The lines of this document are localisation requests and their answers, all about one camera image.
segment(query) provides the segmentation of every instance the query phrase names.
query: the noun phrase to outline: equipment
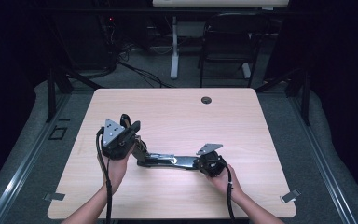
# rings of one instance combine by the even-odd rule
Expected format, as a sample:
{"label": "equipment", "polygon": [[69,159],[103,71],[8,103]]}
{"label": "equipment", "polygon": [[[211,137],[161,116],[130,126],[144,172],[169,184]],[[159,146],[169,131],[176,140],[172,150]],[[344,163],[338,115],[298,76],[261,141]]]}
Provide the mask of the equipment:
{"label": "equipment", "polygon": [[[128,152],[132,150],[132,155],[137,159],[137,164],[143,167],[175,167],[186,170],[200,170],[203,174],[210,177],[216,177],[222,173],[226,168],[228,171],[228,185],[227,185],[227,206],[231,219],[234,221],[234,215],[231,209],[231,172],[228,169],[226,161],[222,156],[219,156],[215,151],[222,147],[221,144],[205,144],[196,154],[199,157],[191,156],[174,156],[173,154],[158,154],[149,153],[144,141],[141,140],[140,135],[136,133],[141,129],[141,122],[139,120],[131,124],[130,116],[123,114],[120,118],[120,124],[107,119],[105,127],[102,127],[97,132],[97,150],[98,158],[103,165],[103,173],[106,179],[107,193],[107,211],[106,221],[110,223],[110,214],[112,207],[112,192],[111,183],[108,176],[108,167],[104,166],[102,154],[109,160],[122,160],[126,157]],[[101,140],[102,153],[100,150],[99,139]]]}

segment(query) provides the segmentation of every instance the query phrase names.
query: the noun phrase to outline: metal rail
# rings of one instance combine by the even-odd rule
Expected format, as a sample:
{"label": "metal rail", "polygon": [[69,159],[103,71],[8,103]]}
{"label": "metal rail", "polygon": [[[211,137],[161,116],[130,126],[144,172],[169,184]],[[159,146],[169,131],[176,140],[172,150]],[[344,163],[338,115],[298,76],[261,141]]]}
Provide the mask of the metal rail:
{"label": "metal rail", "polygon": [[57,113],[56,116],[52,118],[50,123],[46,123],[41,130],[40,134],[37,136],[33,149],[25,156],[22,160],[18,170],[11,178],[10,182],[5,189],[5,192],[0,198],[0,223],[3,223],[5,217],[17,198],[22,186],[24,185],[28,175],[31,173],[34,164],[36,163],[37,158],[39,157],[42,151],[42,145],[48,138],[48,134],[51,133],[55,127],[55,123],[58,120],[60,113],[62,112],[64,106],[68,103],[70,95],[64,94],[60,97],[59,102],[57,103]]}
{"label": "metal rail", "polygon": [[308,139],[310,140],[313,158],[315,159],[316,165],[318,166],[318,169],[321,172],[321,176],[324,179],[324,183],[327,187],[327,190],[330,193],[334,205],[336,206],[338,214],[342,219],[342,223],[345,224],[357,223],[347,203],[347,200],[345,199],[345,195],[343,194],[338,182],[334,178],[330,166],[328,165],[328,162],[324,157],[322,148],[319,145],[315,135],[313,134],[312,128],[310,126],[307,126],[307,124],[304,122],[304,120],[301,117],[301,114],[299,112],[300,105],[298,101],[293,97],[291,97],[289,98],[289,102],[292,108],[295,110],[296,117],[298,118],[298,121],[304,130],[304,133],[307,135]]}

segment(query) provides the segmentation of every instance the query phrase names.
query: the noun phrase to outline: office chair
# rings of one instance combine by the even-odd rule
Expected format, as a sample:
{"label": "office chair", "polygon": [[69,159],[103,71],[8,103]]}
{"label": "office chair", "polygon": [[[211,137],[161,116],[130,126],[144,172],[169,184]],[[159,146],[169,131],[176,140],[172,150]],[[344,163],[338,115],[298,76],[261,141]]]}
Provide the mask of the office chair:
{"label": "office chair", "polygon": [[200,88],[204,63],[251,64],[249,88],[252,84],[260,42],[269,29],[269,18],[262,14],[220,13],[208,19],[204,26],[200,51]]}

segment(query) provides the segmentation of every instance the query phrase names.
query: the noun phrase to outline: wooden table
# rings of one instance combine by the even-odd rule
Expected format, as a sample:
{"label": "wooden table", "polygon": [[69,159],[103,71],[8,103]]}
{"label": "wooden table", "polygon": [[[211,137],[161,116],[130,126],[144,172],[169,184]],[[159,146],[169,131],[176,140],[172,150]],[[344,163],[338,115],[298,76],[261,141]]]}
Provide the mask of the wooden table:
{"label": "wooden table", "polygon": [[[208,96],[208,105],[201,98]],[[106,119],[121,114],[141,121],[138,132],[149,152],[196,156],[205,143],[223,144],[216,152],[236,170],[241,185],[277,217],[296,214],[269,128],[252,89],[100,89],[90,102],[48,216],[66,218],[103,183],[95,137]],[[235,217],[247,217],[234,203]],[[199,171],[144,168],[130,157],[126,176],[113,196],[114,219],[229,218],[226,196]]]}

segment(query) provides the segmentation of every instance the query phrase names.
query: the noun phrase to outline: table leg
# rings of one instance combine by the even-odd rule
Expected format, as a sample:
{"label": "table leg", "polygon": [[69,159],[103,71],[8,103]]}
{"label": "table leg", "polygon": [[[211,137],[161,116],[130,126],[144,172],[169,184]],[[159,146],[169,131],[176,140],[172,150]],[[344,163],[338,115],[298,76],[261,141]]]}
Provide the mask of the table leg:
{"label": "table leg", "polygon": [[249,68],[248,63],[244,63],[242,65],[242,72],[243,72],[243,77],[244,78],[250,78],[251,77],[251,69]]}
{"label": "table leg", "polygon": [[179,67],[179,53],[178,53],[178,34],[176,17],[172,18],[172,64],[171,64],[171,79],[178,78]]}

